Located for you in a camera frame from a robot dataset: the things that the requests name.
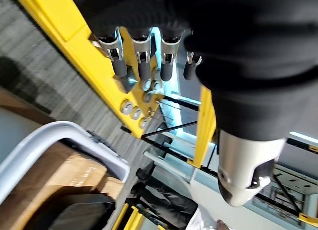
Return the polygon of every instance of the black grip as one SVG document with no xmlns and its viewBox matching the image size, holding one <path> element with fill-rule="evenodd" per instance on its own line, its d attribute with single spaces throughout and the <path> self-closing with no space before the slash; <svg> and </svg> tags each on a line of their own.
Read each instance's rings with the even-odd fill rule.
<svg viewBox="0 0 318 230">
<path fill-rule="evenodd" d="M 172 77 L 172 67 L 170 64 L 161 64 L 160 77 L 163 81 L 169 81 Z"/>
<path fill-rule="evenodd" d="M 144 60 L 138 63 L 138 74 L 142 81 L 149 80 L 151 78 L 150 63 L 146 63 Z"/>
<path fill-rule="evenodd" d="M 124 77 L 127 74 L 127 66 L 125 63 L 125 60 L 119 60 L 119 59 L 114 59 L 114 61 L 111 62 L 113 65 L 114 72 L 116 76 L 118 77 Z"/>
<path fill-rule="evenodd" d="M 193 78 L 193 75 L 195 74 L 196 70 L 195 63 L 189 64 L 188 62 L 185 63 L 183 76 L 186 80 L 191 80 Z"/>
</svg>

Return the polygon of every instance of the white fabric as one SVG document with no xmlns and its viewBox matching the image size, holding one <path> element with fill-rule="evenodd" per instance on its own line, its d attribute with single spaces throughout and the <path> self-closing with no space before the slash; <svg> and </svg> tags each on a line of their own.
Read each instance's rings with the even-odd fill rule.
<svg viewBox="0 0 318 230">
<path fill-rule="evenodd" d="M 215 230 L 216 222 L 214 219 L 206 212 L 206 210 L 199 206 L 197 211 L 195 211 L 193 217 L 185 230 Z"/>
</svg>

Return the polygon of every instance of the yellow metal bracket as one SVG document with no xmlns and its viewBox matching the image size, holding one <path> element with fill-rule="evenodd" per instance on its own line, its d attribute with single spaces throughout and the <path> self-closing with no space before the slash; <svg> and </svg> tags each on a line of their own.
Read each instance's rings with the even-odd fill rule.
<svg viewBox="0 0 318 230">
<path fill-rule="evenodd" d="M 123 218 L 124 218 L 124 216 L 125 216 L 125 213 L 126 213 L 127 210 L 128 210 L 128 207 L 129 207 L 129 204 L 126 203 L 126 204 L 124 205 L 123 209 L 121 210 L 121 212 L 120 212 L 118 218 L 116 219 L 116 222 L 115 222 L 115 224 L 114 224 L 112 230 L 117 230 L 117 229 L 118 229 L 118 227 L 119 227 L 121 221 L 123 220 Z"/>
<path fill-rule="evenodd" d="M 307 216 L 306 214 L 300 213 L 298 219 L 302 222 L 310 224 L 316 228 L 318 228 L 318 219 Z"/>
<path fill-rule="evenodd" d="M 96 90 L 99 96 L 116 113 L 122 122 L 140 138 L 144 130 L 140 127 L 142 118 L 148 117 L 148 110 L 156 111 L 162 95 L 152 96 L 150 103 L 143 102 L 143 90 L 140 82 L 129 93 L 119 90 L 111 61 L 104 57 L 89 41 L 91 31 L 73 0 L 19 0 L 43 31 L 71 61 L 80 74 Z M 134 54 L 131 38 L 126 29 L 121 29 L 124 39 L 124 56 L 126 64 L 132 66 L 136 78 L 138 64 Z M 156 56 L 151 59 L 151 68 L 157 67 Z M 135 107 L 140 107 L 143 114 L 134 120 L 121 112 L 121 104 L 129 100 Z"/>
<path fill-rule="evenodd" d="M 124 230 L 138 230 L 144 221 L 143 215 L 139 213 L 138 209 L 135 206 L 132 206 L 131 208 L 133 209 L 133 213 L 128 219 Z"/>
<path fill-rule="evenodd" d="M 201 167 L 209 147 L 209 142 L 211 141 L 216 128 L 216 118 L 212 105 L 211 91 L 204 86 L 201 87 L 200 101 L 201 105 L 198 114 L 194 160 L 188 160 L 188 163 L 196 168 Z"/>
</svg>

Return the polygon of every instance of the cardboard box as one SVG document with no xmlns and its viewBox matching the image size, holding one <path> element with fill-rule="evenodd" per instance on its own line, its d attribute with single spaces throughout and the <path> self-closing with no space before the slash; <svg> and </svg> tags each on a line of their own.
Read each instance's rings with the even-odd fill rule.
<svg viewBox="0 0 318 230">
<path fill-rule="evenodd" d="M 0 205 L 0 230 L 22 230 L 52 195 L 90 193 L 106 172 L 98 162 L 55 143 Z"/>
<path fill-rule="evenodd" d="M 100 184 L 97 186 L 96 190 L 99 193 L 106 194 L 116 200 L 124 188 L 125 183 L 121 182 L 119 179 L 108 176 L 106 174 Z"/>
</svg>

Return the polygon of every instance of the gray carpet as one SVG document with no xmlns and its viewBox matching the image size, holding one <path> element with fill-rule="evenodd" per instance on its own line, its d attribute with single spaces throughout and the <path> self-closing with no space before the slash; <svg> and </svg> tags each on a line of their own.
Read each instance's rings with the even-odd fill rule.
<svg viewBox="0 0 318 230">
<path fill-rule="evenodd" d="M 159 154 L 160 150 L 120 129 L 121 121 L 15 0 L 0 0 L 0 86 L 56 120 L 73 121 L 96 132 L 129 162 L 130 177 L 106 227 L 111 229 L 136 182 L 137 168 L 150 162 L 143 151 Z M 153 119 L 147 131 L 159 125 L 160 121 Z M 156 139 L 163 142 L 166 137 L 159 134 Z"/>
</svg>

